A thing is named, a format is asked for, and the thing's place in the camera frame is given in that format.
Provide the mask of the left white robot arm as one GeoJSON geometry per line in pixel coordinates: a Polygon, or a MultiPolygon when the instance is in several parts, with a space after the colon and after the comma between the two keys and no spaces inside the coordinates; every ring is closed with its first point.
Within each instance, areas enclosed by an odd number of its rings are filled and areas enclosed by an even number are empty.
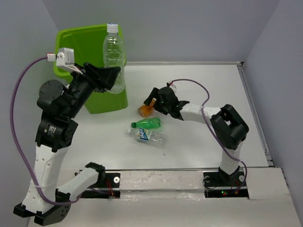
{"type": "Polygon", "coordinates": [[[68,87],[58,80],[49,80],[40,87],[37,106],[42,115],[35,138],[35,166],[29,168],[30,186],[24,200],[14,207],[14,214],[33,217],[36,224],[44,227],[59,223],[89,187],[104,183],[105,168],[90,162],[69,182],[57,184],[78,127],[75,116],[95,90],[105,92],[113,87],[120,70],[84,63],[71,73],[68,87]]]}

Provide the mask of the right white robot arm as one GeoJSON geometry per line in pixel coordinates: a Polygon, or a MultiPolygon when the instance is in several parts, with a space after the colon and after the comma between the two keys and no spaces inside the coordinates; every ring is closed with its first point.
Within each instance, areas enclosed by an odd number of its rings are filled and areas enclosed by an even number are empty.
{"type": "Polygon", "coordinates": [[[222,185],[230,185],[240,169],[240,151],[246,139],[249,127],[232,105],[224,107],[203,107],[189,101],[178,100],[170,87],[153,88],[144,101],[164,115],[182,121],[194,121],[205,124],[223,149],[218,168],[218,180],[222,185]]]}

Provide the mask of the green plastic bottle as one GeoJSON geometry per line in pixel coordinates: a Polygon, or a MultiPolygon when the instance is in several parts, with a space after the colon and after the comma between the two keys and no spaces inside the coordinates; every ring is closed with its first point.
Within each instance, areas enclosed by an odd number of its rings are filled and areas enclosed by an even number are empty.
{"type": "Polygon", "coordinates": [[[159,117],[146,118],[137,122],[131,123],[132,128],[143,128],[143,129],[158,129],[161,127],[161,121],[159,117]]]}

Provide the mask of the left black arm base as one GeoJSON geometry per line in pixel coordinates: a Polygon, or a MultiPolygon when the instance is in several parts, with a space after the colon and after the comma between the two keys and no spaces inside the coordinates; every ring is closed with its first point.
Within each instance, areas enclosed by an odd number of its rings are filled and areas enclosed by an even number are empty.
{"type": "Polygon", "coordinates": [[[90,186],[81,195],[82,199],[119,199],[121,172],[106,171],[103,182],[90,186]]]}

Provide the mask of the small orange juice bottle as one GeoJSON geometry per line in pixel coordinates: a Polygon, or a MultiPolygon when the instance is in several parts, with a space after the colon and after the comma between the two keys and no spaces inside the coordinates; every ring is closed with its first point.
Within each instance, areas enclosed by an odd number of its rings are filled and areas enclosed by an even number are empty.
{"type": "Polygon", "coordinates": [[[153,99],[152,102],[150,103],[150,105],[145,105],[143,104],[142,106],[140,106],[137,109],[138,114],[142,117],[142,118],[147,118],[148,116],[150,116],[153,113],[154,110],[154,104],[156,102],[156,99],[153,99]]]}

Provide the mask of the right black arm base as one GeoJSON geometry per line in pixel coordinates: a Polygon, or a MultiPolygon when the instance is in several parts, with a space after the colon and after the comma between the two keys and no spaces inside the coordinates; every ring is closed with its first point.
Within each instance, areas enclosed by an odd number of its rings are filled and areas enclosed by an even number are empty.
{"type": "Polygon", "coordinates": [[[247,184],[238,189],[244,180],[244,172],[239,171],[230,182],[223,182],[218,172],[203,172],[202,184],[205,198],[249,198],[247,184]]]}

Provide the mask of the clear bottle blue white label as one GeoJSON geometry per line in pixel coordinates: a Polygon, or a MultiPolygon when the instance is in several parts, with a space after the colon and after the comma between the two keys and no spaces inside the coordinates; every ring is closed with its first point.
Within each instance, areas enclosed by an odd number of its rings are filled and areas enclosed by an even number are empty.
{"type": "Polygon", "coordinates": [[[157,131],[144,128],[131,128],[128,130],[129,136],[140,143],[162,148],[165,145],[165,136],[157,131]]]}

